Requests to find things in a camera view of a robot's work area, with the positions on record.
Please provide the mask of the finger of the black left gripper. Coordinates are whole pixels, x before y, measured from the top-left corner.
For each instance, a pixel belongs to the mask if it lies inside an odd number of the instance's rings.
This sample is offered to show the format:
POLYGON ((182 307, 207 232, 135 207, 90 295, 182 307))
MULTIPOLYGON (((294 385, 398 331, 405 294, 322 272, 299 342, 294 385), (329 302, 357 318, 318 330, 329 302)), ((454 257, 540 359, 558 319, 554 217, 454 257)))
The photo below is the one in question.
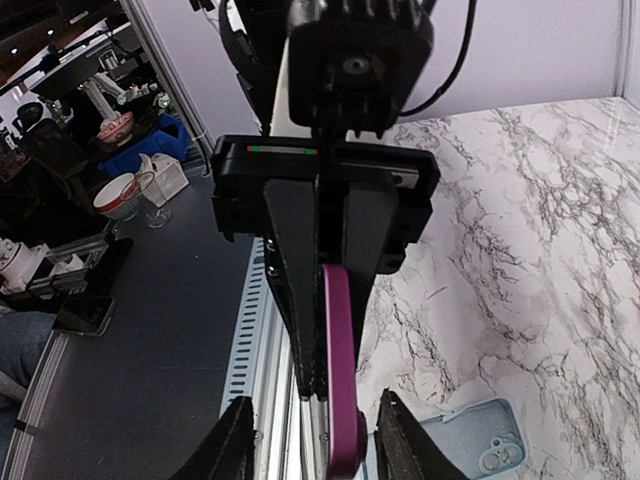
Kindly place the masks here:
POLYGON ((371 289, 398 205, 390 184, 355 184, 346 200, 343 263, 349 276, 354 339, 360 340, 371 289))
POLYGON ((318 296, 317 208, 311 182, 270 180, 264 188, 274 249, 267 278, 286 326, 298 392, 325 398, 325 340, 318 296))

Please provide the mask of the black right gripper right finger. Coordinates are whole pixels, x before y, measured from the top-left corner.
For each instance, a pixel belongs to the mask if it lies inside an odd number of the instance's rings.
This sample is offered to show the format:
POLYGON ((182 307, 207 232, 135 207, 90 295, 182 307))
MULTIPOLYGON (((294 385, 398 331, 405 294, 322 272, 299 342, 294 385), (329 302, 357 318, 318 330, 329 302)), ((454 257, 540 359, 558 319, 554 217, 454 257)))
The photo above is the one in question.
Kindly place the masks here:
POLYGON ((377 474, 386 480, 467 480, 400 397, 385 389, 374 433, 377 474))

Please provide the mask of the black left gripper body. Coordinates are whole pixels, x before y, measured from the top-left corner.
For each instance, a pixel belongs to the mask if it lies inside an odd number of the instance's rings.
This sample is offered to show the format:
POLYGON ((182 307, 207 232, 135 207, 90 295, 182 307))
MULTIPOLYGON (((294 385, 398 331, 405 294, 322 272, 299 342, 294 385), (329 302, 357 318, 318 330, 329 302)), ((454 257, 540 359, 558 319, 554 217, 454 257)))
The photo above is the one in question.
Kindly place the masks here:
POLYGON ((268 181, 299 181, 318 188, 323 230, 318 253, 330 263, 337 261, 342 246, 342 208, 350 187, 389 182, 398 196, 398 210, 377 267, 384 275, 397 272, 407 246, 420 239, 441 178, 435 156, 426 150, 357 142, 325 146, 291 137, 224 135, 216 142, 210 166, 217 228, 227 241, 238 234, 268 235, 263 197, 268 181))

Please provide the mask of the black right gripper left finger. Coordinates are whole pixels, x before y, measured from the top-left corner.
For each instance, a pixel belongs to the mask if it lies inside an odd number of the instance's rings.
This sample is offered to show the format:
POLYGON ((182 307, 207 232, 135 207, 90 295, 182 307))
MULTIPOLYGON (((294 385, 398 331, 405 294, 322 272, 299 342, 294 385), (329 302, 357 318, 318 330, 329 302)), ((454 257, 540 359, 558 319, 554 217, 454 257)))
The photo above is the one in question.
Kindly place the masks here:
POLYGON ((253 403, 238 396, 170 480, 252 480, 254 463, 253 403))

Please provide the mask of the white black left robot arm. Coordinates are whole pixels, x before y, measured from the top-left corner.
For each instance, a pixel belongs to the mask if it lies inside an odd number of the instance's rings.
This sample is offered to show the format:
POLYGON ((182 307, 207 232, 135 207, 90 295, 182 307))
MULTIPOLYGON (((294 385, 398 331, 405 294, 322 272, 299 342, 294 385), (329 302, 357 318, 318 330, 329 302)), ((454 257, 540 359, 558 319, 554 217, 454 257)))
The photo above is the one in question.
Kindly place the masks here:
POLYGON ((220 19, 224 48, 262 127, 224 135, 211 159, 219 232, 266 246, 268 284, 303 399, 326 399, 323 269, 348 275, 362 337, 375 278, 399 270, 422 235, 440 179, 427 151, 381 137, 403 113, 433 49, 430 1, 240 1, 220 19))

